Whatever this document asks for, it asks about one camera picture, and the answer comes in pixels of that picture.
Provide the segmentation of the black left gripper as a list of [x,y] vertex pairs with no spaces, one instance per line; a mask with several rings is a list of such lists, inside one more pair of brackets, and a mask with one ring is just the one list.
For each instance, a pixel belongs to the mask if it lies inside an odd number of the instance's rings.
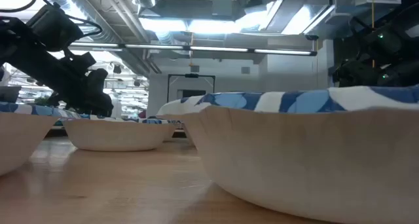
[[65,49],[64,54],[57,59],[35,39],[18,35],[12,38],[12,65],[69,100],[65,109],[110,117],[112,100],[103,93],[108,72],[99,68],[86,74],[96,63],[89,52],[76,55]]

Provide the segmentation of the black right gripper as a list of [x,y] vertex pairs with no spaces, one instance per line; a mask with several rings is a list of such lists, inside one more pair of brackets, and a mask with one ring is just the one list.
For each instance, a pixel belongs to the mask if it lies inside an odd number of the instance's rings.
[[373,37],[359,44],[357,60],[342,62],[332,74],[339,87],[418,84],[418,38]]

